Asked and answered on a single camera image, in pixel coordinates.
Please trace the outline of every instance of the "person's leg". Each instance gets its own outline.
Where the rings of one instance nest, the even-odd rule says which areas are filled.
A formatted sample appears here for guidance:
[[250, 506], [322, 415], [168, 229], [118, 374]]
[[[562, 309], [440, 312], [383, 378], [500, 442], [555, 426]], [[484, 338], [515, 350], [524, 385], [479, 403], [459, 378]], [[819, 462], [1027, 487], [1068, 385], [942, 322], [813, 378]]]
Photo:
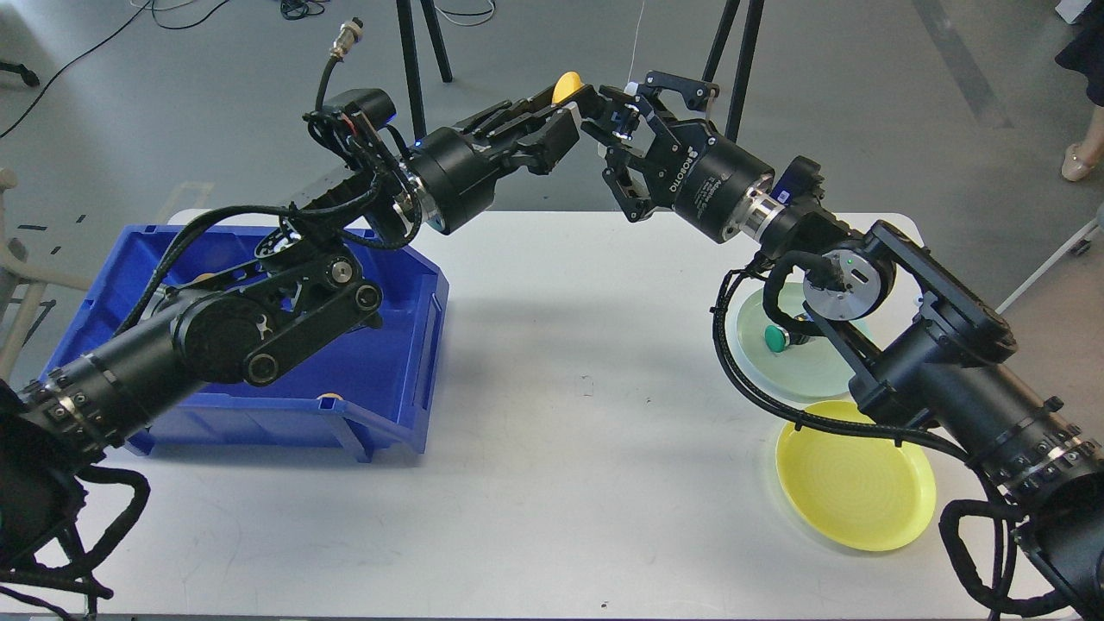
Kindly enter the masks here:
[[1104, 107], [1095, 106], [1085, 137], [1065, 149], [1062, 177], [1069, 181], [1080, 181], [1092, 172], [1102, 157], [1104, 157]]
[[1104, 156], [1104, 107], [1095, 106], [1093, 109], [1085, 138], [1081, 140], [1076, 151], [1078, 157], [1087, 166], [1096, 166], [1101, 156]]

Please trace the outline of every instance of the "light green plate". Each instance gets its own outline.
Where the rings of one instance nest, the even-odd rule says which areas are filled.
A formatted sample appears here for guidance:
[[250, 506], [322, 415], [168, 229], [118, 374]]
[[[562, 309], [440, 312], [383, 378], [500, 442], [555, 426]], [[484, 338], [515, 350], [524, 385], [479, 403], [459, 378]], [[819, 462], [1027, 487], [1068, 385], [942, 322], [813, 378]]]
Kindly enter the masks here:
[[[804, 302], [800, 283], [786, 283], [782, 287], [778, 307], [790, 316], [804, 312]], [[867, 326], [861, 319], [852, 324], [867, 334]], [[760, 288], [740, 306], [735, 319], [729, 314], [725, 326], [730, 340], [731, 335], [735, 335], [735, 344], [730, 343], [730, 347], [735, 345], [743, 352], [744, 359], [766, 380], [766, 388], [773, 389], [779, 397], [805, 403], [847, 393], [847, 382], [854, 372], [828, 339], [814, 338], [775, 354], [767, 348], [763, 336], [769, 325], [773, 323], [763, 312], [763, 290]]]

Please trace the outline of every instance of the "green object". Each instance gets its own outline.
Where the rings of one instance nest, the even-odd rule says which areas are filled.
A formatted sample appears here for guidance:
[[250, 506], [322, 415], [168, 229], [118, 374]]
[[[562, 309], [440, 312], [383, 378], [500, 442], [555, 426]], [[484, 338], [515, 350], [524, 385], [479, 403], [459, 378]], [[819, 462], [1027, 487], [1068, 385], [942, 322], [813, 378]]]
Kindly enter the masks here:
[[782, 354], [783, 349], [789, 347], [789, 337], [786, 335], [786, 330], [774, 324], [763, 330], [763, 340], [766, 341], [766, 348], [775, 354]]
[[[778, 307], [790, 317], [805, 312], [805, 292], [797, 282], [786, 283], [778, 295]], [[862, 319], [851, 322], [868, 337]], [[730, 347], [752, 379], [776, 397], [811, 403], [847, 393], [847, 382], [854, 376], [827, 338], [813, 338], [804, 345], [789, 345], [781, 351], [772, 347], [769, 326], [778, 329], [763, 312], [763, 290], [752, 292], [740, 309], [732, 308], [725, 322]]]

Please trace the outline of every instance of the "robotiq logo text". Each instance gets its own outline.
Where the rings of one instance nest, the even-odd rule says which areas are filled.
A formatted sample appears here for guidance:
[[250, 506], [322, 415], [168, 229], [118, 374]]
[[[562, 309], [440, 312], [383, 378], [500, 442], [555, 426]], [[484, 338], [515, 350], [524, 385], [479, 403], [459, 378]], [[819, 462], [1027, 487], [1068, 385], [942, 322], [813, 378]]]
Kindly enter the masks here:
[[671, 182], [671, 187], [668, 188], [671, 192], [679, 191], [679, 186], [681, 186], [682, 181], [686, 180], [687, 172], [690, 170], [690, 167], [693, 165], [693, 160], [697, 157], [698, 157], [698, 151], [693, 150], [693, 147], [687, 149], [687, 159], [682, 162], [682, 166], [679, 168], [679, 171], [675, 175], [675, 181]]

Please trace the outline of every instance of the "robotic arm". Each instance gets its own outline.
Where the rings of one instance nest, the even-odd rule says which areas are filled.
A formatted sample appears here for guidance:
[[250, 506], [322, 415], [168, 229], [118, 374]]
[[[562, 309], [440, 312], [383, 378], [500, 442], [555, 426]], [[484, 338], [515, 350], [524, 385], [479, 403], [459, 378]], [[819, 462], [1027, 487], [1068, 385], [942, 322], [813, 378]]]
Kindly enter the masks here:
[[[602, 87], [615, 113], [590, 118], [584, 129], [607, 147], [603, 179], [629, 221], [669, 208], [718, 243], [742, 231], [761, 244], [751, 265], [730, 274], [739, 275], [722, 285], [714, 308], [714, 339], [730, 379], [798, 425], [936, 442], [932, 448], [963, 459], [979, 473], [989, 499], [951, 503], [940, 529], [967, 591], [1001, 612], [1038, 615], [1072, 606], [1086, 620], [1104, 620], [1101, 444], [1057, 414], [1060, 399], [1041, 399], [1002, 365], [1017, 350], [1008, 324], [892, 225], [878, 222], [859, 233], [824, 210], [818, 165], [799, 157], [772, 187], [767, 165], [708, 119], [677, 119], [659, 101], [662, 91], [680, 94], [687, 108], [701, 112], [718, 87], [659, 72], [625, 91]], [[655, 134], [646, 154], [625, 144], [641, 117]], [[811, 322], [778, 308], [778, 293], [795, 266], [805, 271], [805, 314]], [[896, 267], [916, 280], [923, 301], [912, 325], [883, 350], [849, 322], [878, 308]], [[818, 420], [763, 394], [735, 367], [723, 313], [734, 285], [747, 276], [765, 281], [764, 310], [772, 320], [793, 335], [828, 338], [839, 350], [856, 373], [851, 394], [877, 424]], [[934, 427], [943, 427], [958, 446], [925, 434]], [[1015, 544], [1054, 592], [1012, 600], [1007, 585], [986, 587], [957, 534], [967, 515], [1008, 524]]]
[[[379, 328], [384, 292], [364, 280], [347, 244], [401, 248], [423, 220], [452, 233], [490, 207], [498, 179], [521, 167], [546, 175], [577, 141], [581, 123], [576, 106], [553, 104], [552, 96], [550, 86], [502, 102], [413, 148], [388, 125], [394, 105], [382, 91], [325, 101], [305, 119], [310, 135], [344, 159], [349, 179], [302, 208], [200, 215], [170, 244], [112, 339], [19, 392], [0, 382], [0, 583], [75, 591], [91, 601], [112, 597], [92, 572], [137, 522], [149, 485], [138, 473], [94, 465], [104, 450], [209, 382], [267, 386], [346, 331]], [[395, 137], [399, 157], [382, 131]], [[206, 229], [247, 212], [279, 217], [252, 261], [182, 286], [161, 285]], [[361, 217], [371, 232], [344, 230]], [[82, 482], [135, 490], [87, 551], [76, 530]], [[47, 568], [35, 552], [54, 539], [71, 562]], [[49, 607], [3, 586], [0, 592]]]

